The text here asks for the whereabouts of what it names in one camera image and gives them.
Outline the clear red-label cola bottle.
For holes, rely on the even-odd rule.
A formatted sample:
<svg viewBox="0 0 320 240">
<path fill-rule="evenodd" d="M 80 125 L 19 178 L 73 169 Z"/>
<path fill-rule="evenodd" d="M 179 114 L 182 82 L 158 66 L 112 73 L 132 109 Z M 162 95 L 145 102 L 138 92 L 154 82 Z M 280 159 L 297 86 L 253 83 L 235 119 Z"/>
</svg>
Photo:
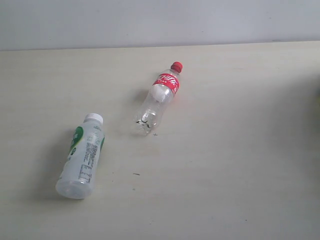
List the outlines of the clear red-label cola bottle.
<svg viewBox="0 0 320 240">
<path fill-rule="evenodd" d="M 148 94 L 134 116 L 133 132 L 146 136 L 160 124 L 166 108 L 180 88 L 183 65 L 175 61 L 164 70 L 150 87 Z"/>
</svg>

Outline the white green-label bottle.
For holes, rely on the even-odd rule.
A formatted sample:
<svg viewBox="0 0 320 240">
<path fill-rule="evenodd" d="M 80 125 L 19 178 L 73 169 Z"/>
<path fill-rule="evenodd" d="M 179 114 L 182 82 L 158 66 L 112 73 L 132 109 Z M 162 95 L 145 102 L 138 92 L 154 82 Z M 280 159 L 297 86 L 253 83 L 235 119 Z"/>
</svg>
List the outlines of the white green-label bottle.
<svg viewBox="0 0 320 240">
<path fill-rule="evenodd" d="M 82 200 L 92 194 L 104 141 L 103 117 L 87 114 L 73 133 L 67 161 L 55 185 L 59 195 Z"/>
</svg>

